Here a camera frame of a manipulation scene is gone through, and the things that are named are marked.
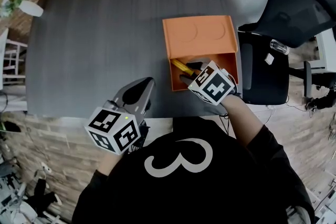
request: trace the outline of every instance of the orange box lid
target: orange box lid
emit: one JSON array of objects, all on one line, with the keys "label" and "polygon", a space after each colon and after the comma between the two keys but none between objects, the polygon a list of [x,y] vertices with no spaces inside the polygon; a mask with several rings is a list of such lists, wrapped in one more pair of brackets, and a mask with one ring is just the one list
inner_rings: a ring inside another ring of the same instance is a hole
[{"label": "orange box lid", "polygon": [[238,51],[230,16],[193,16],[162,20],[169,59]]}]

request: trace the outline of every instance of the number 3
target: number 3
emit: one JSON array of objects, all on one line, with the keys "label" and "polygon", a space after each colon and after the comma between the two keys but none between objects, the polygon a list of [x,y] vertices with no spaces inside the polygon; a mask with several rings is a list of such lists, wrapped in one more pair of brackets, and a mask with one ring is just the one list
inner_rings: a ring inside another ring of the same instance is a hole
[{"label": "number 3", "polygon": [[211,163],[211,160],[212,160],[213,151],[212,151],[212,147],[210,146],[210,144],[208,142],[206,142],[202,139],[198,139],[198,138],[187,138],[187,139],[183,139],[183,140],[179,140],[179,141],[190,141],[190,142],[194,142],[194,143],[197,143],[197,144],[201,145],[202,148],[204,148],[204,150],[205,150],[204,160],[200,164],[192,164],[192,163],[188,162],[182,156],[181,153],[179,153],[179,155],[177,156],[177,158],[175,159],[175,161],[172,164],[170,164],[169,166],[167,166],[166,168],[163,168],[163,169],[156,169],[152,165],[153,160],[154,160],[154,156],[149,156],[145,160],[145,163],[144,163],[147,173],[149,173],[153,177],[165,177],[167,175],[170,175],[172,172],[174,172],[180,165],[182,165],[187,171],[189,171],[191,173],[199,173],[209,166],[209,164]]}]

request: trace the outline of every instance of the wrist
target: wrist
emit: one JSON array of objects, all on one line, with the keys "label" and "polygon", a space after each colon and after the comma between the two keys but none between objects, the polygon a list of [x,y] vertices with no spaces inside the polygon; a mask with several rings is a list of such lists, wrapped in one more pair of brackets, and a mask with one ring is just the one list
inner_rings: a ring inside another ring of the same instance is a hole
[{"label": "wrist", "polygon": [[103,175],[108,176],[111,173],[112,169],[115,167],[115,165],[118,163],[118,161],[122,158],[122,156],[123,154],[116,155],[108,152],[105,153],[97,170]]},{"label": "wrist", "polygon": [[221,101],[222,105],[226,110],[237,107],[237,104],[239,104],[240,102],[242,102],[242,99],[233,94],[229,94]]}]

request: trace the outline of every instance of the potted plant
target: potted plant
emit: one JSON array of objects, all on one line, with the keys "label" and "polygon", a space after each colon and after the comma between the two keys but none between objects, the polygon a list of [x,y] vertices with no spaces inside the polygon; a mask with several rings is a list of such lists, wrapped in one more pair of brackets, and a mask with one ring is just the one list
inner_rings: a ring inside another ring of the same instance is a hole
[{"label": "potted plant", "polygon": [[0,7],[0,17],[9,17],[15,9],[21,9],[24,13],[40,17],[43,9],[37,4],[26,0],[3,0]]}]

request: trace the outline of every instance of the floor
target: floor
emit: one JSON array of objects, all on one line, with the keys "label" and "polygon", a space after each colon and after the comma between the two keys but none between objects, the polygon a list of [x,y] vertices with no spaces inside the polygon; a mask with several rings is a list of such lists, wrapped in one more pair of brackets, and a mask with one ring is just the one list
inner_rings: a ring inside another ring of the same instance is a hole
[{"label": "floor", "polygon": [[[307,51],[313,51],[313,42],[293,50],[290,62],[312,57]],[[326,89],[317,91],[313,87],[313,96],[321,97]],[[325,109],[310,115],[302,105],[303,83],[300,79],[290,77],[288,104],[267,108],[253,106],[250,108],[274,133],[281,143],[294,170],[309,189],[312,197],[321,197],[333,177],[326,172],[332,166],[332,159],[336,151],[336,143],[328,140],[329,123],[334,117],[336,108]],[[41,162],[45,162],[51,169],[47,182],[50,190],[56,192],[63,206],[51,205],[50,210],[60,214],[62,219],[70,222],[73,210],[81,191],[88,184],[98,161],[104,153],[93,145],[86,134],[83,124],[85,119],[80,118],[42,118],[23,113],[4,113],[3,120],[15,122],[21,128],[21,133],[7,133],[5,144],[0,144],[0,149],[5,157],[16,156],[23,168],[23,179],[28,183],[28,192],[31,194],[35,181],[33,174],[41,169]],[[207,116],[222,123],[218,116]],[[151,127],[146,144],[156,137],[171,131],[172,119],[148,119]]]}]

